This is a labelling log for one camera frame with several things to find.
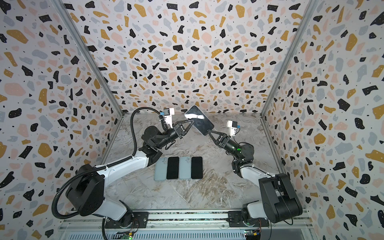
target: black cable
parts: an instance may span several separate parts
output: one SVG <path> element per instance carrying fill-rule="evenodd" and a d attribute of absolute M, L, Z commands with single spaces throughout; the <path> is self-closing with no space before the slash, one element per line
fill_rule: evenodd
<path fill-rule="evenodd" d="M 107 235 L 105 235 L 105 217 L 103 217 L 103 221 L 101 222 L 101 233 L 104 240 L 108 240 Z"/>
<path fill-rule="evenodd" d="M 130 121 L 130 124 L 131 124 L 131 132 L 132 132 L 132 139 L 133 139 L 133 153 L 131 156 L 128 156 L 124 159 L 121 159 L 119 161 L 116 161 L 116 162 L 113 162 L 113 163 L 110 163 L 110 164 L 107 164 L 107 166 L 101 166 L 101 167 L 93 167 L 92 169 L 90 170 L 87 170 L 87 171 L 84 171 L 84 172 L 81 172 L 79 174 L 76 174 L 75 176 L 73 176 L 71 179 L 69 179 L 67 182 L 65 182 L 61 188 L 57 191 L 55 197 L 53 198 L 52 200 L 52 206 L 51 206 L 51 210 L 52 210 L 52 215 L 58 219 L 68 219 L 68 218 L 71 218 L 71 217 L 74 217 L 76 215 L 79 214 L 79 212 L 73 212 L 71 214 L 67 214 L 67 215 L 63 215 L 63 214 L 60 214 L 59 211 L 57 210 L 57 203 L 59 202 L 59 198 L 60 196 L 63 194 L 64 190 L 72 183 L 74 182 L 76 179 L 84 176 L 84 175 L 87 175 L 87 174 L 91 174 L 91 173 L 94 173 L 94 172 L 97 172 L 97 171 L 100 171 L 100 170 L 103 170 L 103 169 L 106 169 L 107 167 L 113 167 L 115 165 L 118 165 L 122 162 L 125 162 L 127 160 L 130 160 L 133 156 L 136 155 L 136 151 L 137 151 L 137 141 L 136 141 L 136 136 L 135 136 L 135 131 L 133 129 L 133 117 L 134 115 L 140 111 L 140 110 L 143 110 L 143 109 L 148 109 L 148 110 L 152 110 L 154 112 L 156 112 L 157 114 L 160 114 L 160 112 L 156 109 L 153 109 L 153 108 L 149 108 L 149 107 L 141 107 L 141 108 L 137 108 L 136 110 L 134 110 L 132 112 L 132 115 L 131 115 L 131 121 Z"/>

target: gray speckle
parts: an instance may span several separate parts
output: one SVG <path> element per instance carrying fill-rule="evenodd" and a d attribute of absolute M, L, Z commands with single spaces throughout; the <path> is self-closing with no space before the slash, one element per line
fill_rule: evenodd
<path fill-rule="evenodd" d="M 237 30 L 239 31 L 240 34 L 245 34 L 246 33 L 245 28 L 244 28 L 243 25 L 241 25 L 241 24 L 237 25 L 236 28 L 237 28 Z"/>
<path fill-rule="evenodd" d="M 61 81 L 61 83 L 67 84 L 67 85 L 70 85 L 72 83 L 72 80 L 71 80 L 70 76 L 68 76 L 68 75 L 61 75 L 60 81 Z"/>
<path fill-rule="evenodd" d="M 340 97 L 344 94 L 344 89 L 336 89 L 335 93 L 336 93 L 336 96 Z"/>
<path fill-rule="evenodd" d="M 32 51 L 32 56 L 35 56 L 41 59 L 46 59 L 48 57 L 48 55 L 45 52 L 42 52 L 38 49 L 35 49 Z"/>
<path fill-rule="evenodd" d="M 132 23 L 132 26 L 136 29 L 136 31 L 141 31 L 141 27 L 139 27 L 138 25 Z"/>
<path fill-rule="evenodd" d="M 124 1 L 120 0 L 119 3 L 113 8 L 115 12 L 121 13 L 124 11 Z"/>
<path fill-rule="evenodd" d="M 377 141 L 377 135 L 374 132 L 369 133 L 368 142 L 371 146 L 375 145 Z"/>
<path fill-rule="evenodd" d="M 326 188 L 324 188 L 320 183 L 316 183 L 316 187 L 317 189 L 319 190 L 319 192 L 321 193 L 328 193 L 328 190 Z"/>
<path fill-rule="evenodd" d="M 40 8 L 41 8 L 41 9 L 46 9 L 46 8 L 48 8 L 48 3 L 47 3 L 47 1 L 42 1 L 42 2 L 40 2 Z"/>
<path fill-rule="evenodd" d="M 336 213 L 337 213 L 337 215 L 338 215 L 339 217 L 343 217 L 343 216 L 344 216 L 344 212 L 341 211 L 340 209 L 337 209 L 337 210 L 336 210 Z"/>
<path fill-rule="evenodd" d="M 163 22 L 164 22 L 164 26 L 168 27 L 169 30 L 172 30 L 170 26 L 170 21 L 168 19 L 164 18 Z"/>
<path fill-rule="evenodd" d="M 22 62 L 24 62 L 24 63 L 26 63 L 26 64 L 29 64 L 29 65 L 31 65 L 32 62 L 33 62 L 32 59 L 27 58 L 27 57 L 25 57 L 25 58 L 21 58 L 21 57 L 19 57 L 19 59 L 20 59 Z"/>
<path fill-rule="evenodd" d="M 128 71 L 127 69 L 127 63 L 125 61 L 120 62 L 120 68 L 122 71 Z"/>
<path fill-rule="evenodd" d="M 245 53 L 242 52 L 242 51 L 237 51 L 237 53 L 235 54 L 235 56 L 237 57 L 237 59 L 239 59 L 239 60 L 243 60 L 243 59 L 244 59 L 244 56 L 245 56 Z"/>
<path fill-rule="evenodd" d="M 57 132 L 51 132 L 51 135 L 54 136 L 55 138 L 59 137 L 59 134 Z"/>
<path fill-rule="evenodd" d="M 338 72 L 341 72 L 341 70 L 343 69 L 343 64 L 344 64 L 344 60 L 342 58 L 337 58 L 336 59 L 336 71 Z"/>
<path fill-rule="evenodd" d="M 228 31 L 232 31 L 233 30 L 233 27 L 231 25 L 227 24 L 226 26 L 227 26 L 227 30 Z"/>
<path fill-rule="evenodd" d="M 91 17 L 91 21 L 93 21 L 95 24 L 97 24 L 97 23 L 99 23 L 100 21 L 99 20 L 97 20 L 96 18 L 94 18 L 94 17 Z"/>
<path fill-rule="evenodd" d="M 319 88 L 316 91 L 316 99 L 317 101 L 321 101 L 325 97 L 324 88 Z"/>
<path fill-rule="evenodd" d="M 374 47 L 367 49 L 367 53 L 371 53 L 371 52 L 375 52 L 375 51 L 376 51 L 376 48 L 374 48 Z"/>
<path fill-rule="evenodd" d="M 36 102 L 36 100 L 30 99 L 30 98 L 26 98 L 23 100 L 23 104 L 33 105 L 33 104 L 35 104 L 35 102 Z"/>
<path fill-rule="evenodd" d="M 331 148 L 330 150 L 328 150 L 328 151 L 326 152 L 326 155 L 327 155 L 327 156 L 332 156 L 332 153 L 333 153 L 333 148 Z"/>
<path fill-rule="evenodd" d="M 35 85 L 33 84 L 32 81 L 28 81 L 26 85 L 29 89 L 31 89 L 31 91 L 35 91 Z"/>
<path fill-rule="evenodd" d="M 39 117 L 40 126 L 45 130 L 49 131 L 53 127 L 53 124 L 46 118 L 46 116 L 42 115 Z"/>
<path fill-rule="evenodd" d="M 364 64 L 363 66 L 361 66 L 361 67 L 358 69 L 357 73 L 358 73 L 358 79 L 357 79 L 357 82 L 360 82 L 361 79 L 362 79 L 362 77 L 363 77 L 364 75 L 367 75 L 367 65 Z"/>
<path fill-rule="evenodd" d="M 205 61 L 200 61 L 198 64 L 199 71 L 203 71 L 205 68 Z"/>
<path fill-rule="evenodd" d="M 10 137 L 11 137 L 11 138 L 7 140 L 8 142 L 16 142 L 17 139 L 18 139 L 17 136 L 10 136 Z"/>
<path fill-rule="evenodd" d="M 366 194 L 367 193 L 363 187 L 356 187 L 356 190 L 361 192 L 362 194 Z"/>
<path fill-rule="evenodd" d="M 359 35 L 362 36 L 364 34 L 366 34 L 368 31 L 368 25 L 367 26 L 362 26 L 359 30 Z"/>
<path fill-rule="evenodd" d="M 263 20 L 259 19 L 257 26 L 260 28 L 261 31 L 264 31 L 264 25 L 265 23 L 263 22 Z"/>
<path fill-rule="evenodd" d="M 24 191 L 24 187 L 25 187 L 25 183 L 18 183 L 13 188 L 6 190 L 5 193 Z"/>
<path fill-rule="evenodd" d="M 215 12 L 222 13 L 225 10 L 226 5 L 227 5 L 227 1 L 224 1 L 222 4 L 220 4 L 215 8 Z"/>
<path fill-rule="evenodd" d="M 20 229 L 17 231 L 17 240 L 25 240 L 28 233 L 24 231 L 24 229 Z"/>
<path fill-rule="evenodd" d="M 49 35 L 49 34 L 46 34 L 45 36 L 47 37 L 47 39 L 48 39 L 48 41 L 49 41 L 50 43 L 54 43 L 54 44 L 60 46 L 60 43 L 59 43 L 58 41 L 56 41 L 56 39 L 55 39 L 54 36 L 51 36 L 51 35 Z"/>
<path fill-rule="evenodd" d="M 37 201 L 32 201 L 32 202 L 30 202 L 29 203 L 29 209 L 33 209 L 33 208 L 35 208 L 36 206 L 37 206 Z"/>
<path fill-rule="evenodd" d="M 379 95 L 376 95 L 376 96 L 373 97 L 373 100 L 374 100 L 375 102 L 378 102 L 378 101 L 380 101 L 381 99 L 382 99 L 382 97 L 380 97 Z"/>
<path fill-rule="evenodd" d="M 153 52 L 153 56 L 155 56 L 157 59 L 159 59 L 159 60 L 163 60 L 163 53 L 162 52 L 160 52 L 160 51 L 158 51 L 158 50 L 156 50 L 155 52 Z"/>
<path fill-rule="evenodd" d="M 191 43 L 190 40 L 188 39 L 187 43 L 185 44 L 185 47 L 186 47 L 186 48 L 189 48 L 191 45 L 192 45 L 192 43 Z"/>
<path fill-rule="evenodd" d="M 370 228 L 373 225 L 371 209 L 368 210 L 367 214 L 361 219 L 361 221 L 365 224 L 367 228 Z"/>
<path fill-rule="evenodd" d="M 345 24 L 332 28 L 329 33 L 332 35 L 338 35 L 345 28 Z"/>
<path fill-rule="evenodd" d="M 15 25 L 15 22 L 10 17 L 8 17 L 7 15 L 4 15 L 3 22 L 5 22 L 6 24 L 8 24 L 10 26 Z"/>
<path fill-rule="evenodd" d="M 353 150 L 353 146 L 350 142 L 349 143 L 341 142 L 339 145 L 335 147 L 335 149 L 338 154 L 343 154 Z"/>
<path fill-rule="evenodd" d="M 362 172 L 364 172 L 365 171 L 365 160 L 364 160 L 364 158 L 359 158 L 358 161 L 359 161 L 359 165 L 360 165 L 360 170 Z"/>
<path fill-rule="evenodd" d="M 317 223 L 319 224 L 320 228 L 323 228 L 324 226 L 324 219 L 321 214 L 319 214 L 319 217 L 317 218 Z"/>
<path fill-rule="evenodd" d="M 357 108 L 352 110 L 352 114 L 361 116 L 365 110 L 365 107 Z"/>

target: metal frame edge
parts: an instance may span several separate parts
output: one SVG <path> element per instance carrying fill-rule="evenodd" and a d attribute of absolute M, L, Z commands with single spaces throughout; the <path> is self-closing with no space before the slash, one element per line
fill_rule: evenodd
<path fill-rule="evenodd" d="M 85 58 L 89 67 L 96 75 L 96 78 L 99 79 L 99 83 L 102 86 L 104 93 L 110 99 L 112 106 L 115 108 L 115 111 L 118 113 L 119 117 L 122 117 L 124 113 L 120 109 L 119 103 L 117 102 L 116 98 L 113 96 L 108 84 L 104 81 L 104 76 L 101 74 L 99 68 L 96 65 L 96 62 L 93 60 L 91 54 L 89 53 L 87 46 L 83 42 L 81 35 L 77 30 L 77 27 L 72 22 L 72 19 L 68 11 L 64 7 L 64 3 L 62 2 L 62 0 L 51 0 L 51 2 L 56 12 L 60 16 L 60 18 L 63 20 L 65 27 L 73 37 L 73 40 L 75 41 L 77 47 L 80 49 L 80 52 L 83 54 L 83 57 Z"/>
<path fill-rule="evenodd" d="M 292 41 L 292 44 L 288 50 L 287 55 L 285 56 L 285 59 L 284 59 L 283 64 L 280 68 L 280 71 L 276 77 L 276 81 L 273 83 L 271 91 L 268 94 L 267 100 L 265 101 L 264 107 L 263 107 L 262 112 L 261 112 L 262 117 L 266 115 L 267 109 L 268 109 L 269 105 L 271 104 L 273 96 L 277 92 L 277 89 L 280 86 L 280 83 L 283 80 L 283 76 L 284 76 L 284 74 L 285 74 L 285 72 L 289 66 L 289 63 L 291 62 L 291 59 L 293 58 L 293 55 L 295 54 L 297 46 L 299 45 L 300 40 L 302 39 L 302 36 L 303 36 L 305 30 L 307 29 L 307 24 L 308 24 L 310 18 L 312 17 L 312 14 L 313 14 L 318 2 L 319 2 L 319 0 L 310 0 L 310 2 L 308 3 L 307 9 L 305 10 L 304 15 L 303 15 L 303 19 L 300 22 L 300 25 L 297 29 L 297 33 L 296 33 L 296 35 Z"/>

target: smartphone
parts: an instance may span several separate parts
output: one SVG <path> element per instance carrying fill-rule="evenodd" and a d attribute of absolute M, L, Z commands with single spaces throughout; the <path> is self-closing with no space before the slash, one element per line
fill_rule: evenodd
<path fill-rule="evenodd" d="M 212 130 L 215 127 L 196 105 L 193 105 L 188 111 L 186 111 L 184 116 L 188 119 L 190 119 L 191 116 L 196 116 L 193 117 L 193 119 L 195 119 L 193 125 L 204 136 L 208 134 L 208 130 Z"/>
<path fill-rule="evenodd" d="M 203 158 L 202 157 L 192 157 L 191 178 L 192 179 L 203 178 Z"/>
<path fill-rule="evenodd" d="M 167 179 L 179 178 L 179 157 L 169 157 L 167 166 Z"/>

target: black speckle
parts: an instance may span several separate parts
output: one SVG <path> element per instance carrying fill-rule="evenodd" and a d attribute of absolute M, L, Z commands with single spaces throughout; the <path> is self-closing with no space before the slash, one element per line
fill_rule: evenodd
<path fill-rule="evenodd" d="M 358 129 L 364 129 L 364 125 L 362 124 L 362 120 L 360 118 L 355 118 L 355 125 Z"/>
<path fill-rule="evenodd" d="M 347 103 L 346 101 L 344 101 L 341 98 L 337 101 L 337 103 L 339 105 L 339 108 L 344 110 L 344 111 L 347 111 L 348 108 L 351 106 L 349 103 Z"/>
<path fill-rule="evenodd" d="M 26 76 L 33 76 L 33 72 L 31 70 L 29 70 L 26 66 L 22 66 L 22 70 L 24 71 L 24 74 Z"/>
<path fill-rule="evenodd" d="M 85 4 L 85 7 L 86 8 L 95 8 L 95 2 L 94 1 L 90 1 L 89 3 Z"/>

